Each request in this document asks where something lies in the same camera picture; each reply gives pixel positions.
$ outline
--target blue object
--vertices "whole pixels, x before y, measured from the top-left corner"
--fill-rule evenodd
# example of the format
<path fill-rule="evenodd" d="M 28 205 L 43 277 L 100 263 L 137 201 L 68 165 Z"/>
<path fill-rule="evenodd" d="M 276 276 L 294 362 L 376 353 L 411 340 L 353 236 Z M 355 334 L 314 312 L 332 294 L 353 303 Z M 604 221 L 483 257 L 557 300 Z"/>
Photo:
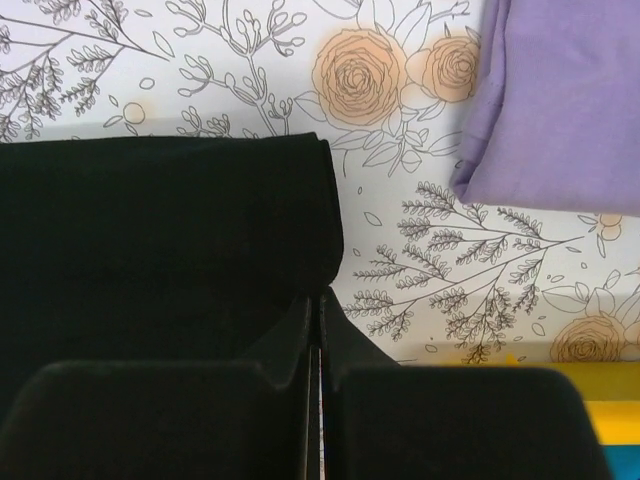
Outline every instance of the blue object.
<path fill-rule="evenodd" d="M 640 480 L 640 445 L 614 445 L 604 452 L 615 480 Z"/>

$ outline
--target purple folded cloth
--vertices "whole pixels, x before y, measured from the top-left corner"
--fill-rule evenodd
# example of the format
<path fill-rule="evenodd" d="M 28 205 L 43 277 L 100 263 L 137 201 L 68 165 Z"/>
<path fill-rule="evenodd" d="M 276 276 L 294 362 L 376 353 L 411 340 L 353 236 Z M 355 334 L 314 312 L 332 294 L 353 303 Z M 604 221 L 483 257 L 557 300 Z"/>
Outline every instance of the purple folded cloth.
<path fill-rule="evenodd" d="M 453 189 L 640 216 L 639 0 L 488 0 Z"/>

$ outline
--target cloth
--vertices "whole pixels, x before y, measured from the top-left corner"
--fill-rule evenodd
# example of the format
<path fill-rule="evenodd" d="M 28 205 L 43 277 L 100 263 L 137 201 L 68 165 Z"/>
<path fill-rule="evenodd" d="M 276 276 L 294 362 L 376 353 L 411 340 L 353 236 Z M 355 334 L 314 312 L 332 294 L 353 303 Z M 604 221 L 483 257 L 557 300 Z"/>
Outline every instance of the cloth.
<path fill-rule="evenodd" d="M 639 16 L 635 0 L 488 1 L 463 202 L 640 215 Z"/>
<path fill-rule="evenodd" d="M 0 145 L 0 420 L 62 360 L 235 358 L 342 258 L 315 135 Z"/>

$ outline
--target white floral surface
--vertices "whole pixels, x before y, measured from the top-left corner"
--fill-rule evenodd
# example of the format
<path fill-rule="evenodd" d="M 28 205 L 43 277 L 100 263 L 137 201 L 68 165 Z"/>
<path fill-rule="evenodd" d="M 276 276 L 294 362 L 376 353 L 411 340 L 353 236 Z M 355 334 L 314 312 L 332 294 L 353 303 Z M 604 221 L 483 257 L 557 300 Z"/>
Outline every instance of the white floral surface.
<path fill-rule="evenodd" d="M 316 131 L 345 226 L 334 287 L 394 358 L 639 360 L 638 219 L 447 188 L 482 6 L 4 0 L 0 142 Z"/>

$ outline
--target floral pattern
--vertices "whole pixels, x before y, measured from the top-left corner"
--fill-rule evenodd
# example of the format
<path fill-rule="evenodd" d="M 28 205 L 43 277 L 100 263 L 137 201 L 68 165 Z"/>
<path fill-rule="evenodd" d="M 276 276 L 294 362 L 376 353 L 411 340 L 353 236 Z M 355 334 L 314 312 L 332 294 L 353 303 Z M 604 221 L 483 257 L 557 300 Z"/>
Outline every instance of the floral pattern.
<path fill-rule="evenodd" d="M 5 3 L 0 142 L 316 131 L 345 231 L 334 288 L 394 358 L 640 360 L 639 219 L 448 188 L 483 2 Z"/>

